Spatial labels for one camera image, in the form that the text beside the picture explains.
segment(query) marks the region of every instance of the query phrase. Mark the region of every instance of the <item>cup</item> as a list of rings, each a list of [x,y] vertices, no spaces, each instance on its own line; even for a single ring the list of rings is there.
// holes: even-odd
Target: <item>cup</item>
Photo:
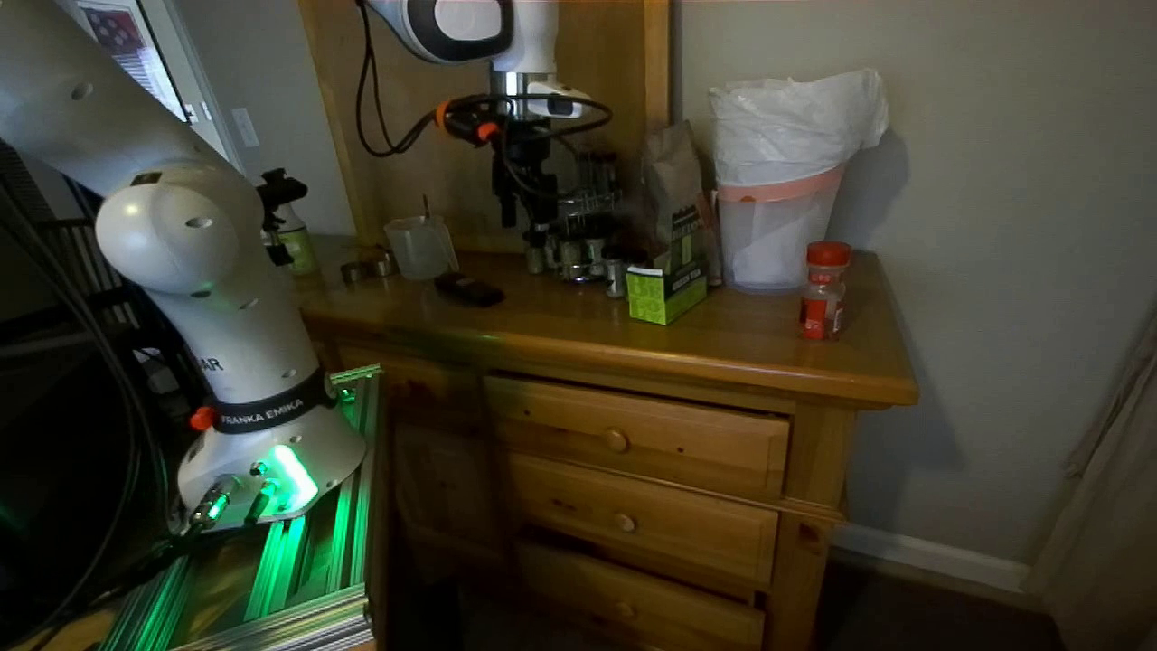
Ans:
[[[458,268],[449,228],[436,219],[392,219],[386,222],[386,243],[401,280],[436,280]]]

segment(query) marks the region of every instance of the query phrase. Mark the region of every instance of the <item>dresser drawer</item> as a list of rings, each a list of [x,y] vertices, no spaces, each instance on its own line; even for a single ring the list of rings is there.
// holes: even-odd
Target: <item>dresser drawer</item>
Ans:
[[[595,475],[535,456],[506,456],[509,503],[525,521],[585,538],[640,570],[688,570],[681,579],[765,585],[775,510],[755,510],[650,482]]]
[[[785,485],[789,421],[781,418],[509,378],[486,378],[484,402],[509,449],[762,503]]]
[[[740,651],[762,639],[762,613],[619,563],[532,543],[515,563],[532,592],[642,649]]]

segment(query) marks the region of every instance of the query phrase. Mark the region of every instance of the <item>small jar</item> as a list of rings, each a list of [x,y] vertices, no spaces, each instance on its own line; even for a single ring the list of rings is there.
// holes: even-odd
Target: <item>small jar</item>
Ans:
[[[806,248],[806,286],[800,306],[800,327],[806,342],[838,337],[848,262],[853,262],[853,249],[844,243]]]

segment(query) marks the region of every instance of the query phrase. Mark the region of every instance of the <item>green box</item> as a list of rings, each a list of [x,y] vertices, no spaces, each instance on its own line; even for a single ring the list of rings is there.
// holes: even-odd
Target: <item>green box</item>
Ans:
[[[672,277],[665,277],[660,268],[640,268],[640,266],[625,268],[625,306],[627,306],[627,320],[636,324],[670,327],[682,313],[691,313],[700,296],[709,296],[709,280],[700,266],[688,266]]]

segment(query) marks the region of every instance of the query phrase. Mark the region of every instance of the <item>white plastic bag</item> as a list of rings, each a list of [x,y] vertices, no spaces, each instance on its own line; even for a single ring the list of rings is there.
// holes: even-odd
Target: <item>white plastic bag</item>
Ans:
[[[873,69],[811,82],[744,79],[712,89],[715,180],[723,190],[785,185],[829,173],[890,132]]]

